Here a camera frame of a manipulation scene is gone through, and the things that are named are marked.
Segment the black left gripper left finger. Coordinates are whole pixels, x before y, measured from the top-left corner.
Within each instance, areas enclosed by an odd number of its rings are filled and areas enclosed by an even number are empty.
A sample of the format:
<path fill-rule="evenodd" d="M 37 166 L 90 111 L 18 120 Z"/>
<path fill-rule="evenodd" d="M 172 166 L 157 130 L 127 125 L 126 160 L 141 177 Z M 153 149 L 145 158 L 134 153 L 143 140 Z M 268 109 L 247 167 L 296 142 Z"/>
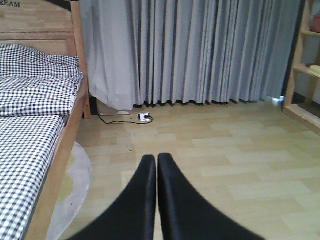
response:
<path fill-rule="evenodd" d="M 156 214 L 156 160 L 144 155 L 125 189 L 71 240 L 152 240 Z"/>

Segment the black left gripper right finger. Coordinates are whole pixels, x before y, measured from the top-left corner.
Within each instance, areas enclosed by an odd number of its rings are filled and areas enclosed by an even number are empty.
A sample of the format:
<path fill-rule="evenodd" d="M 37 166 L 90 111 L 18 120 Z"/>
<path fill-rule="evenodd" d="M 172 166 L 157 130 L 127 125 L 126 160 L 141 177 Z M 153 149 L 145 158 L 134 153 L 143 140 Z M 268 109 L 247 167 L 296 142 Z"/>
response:
<path fill-rule="evenodd" d="M 165 240 L 261 240 L 212 206 L 169 153 L 158 156 L 158 205 Z"/>

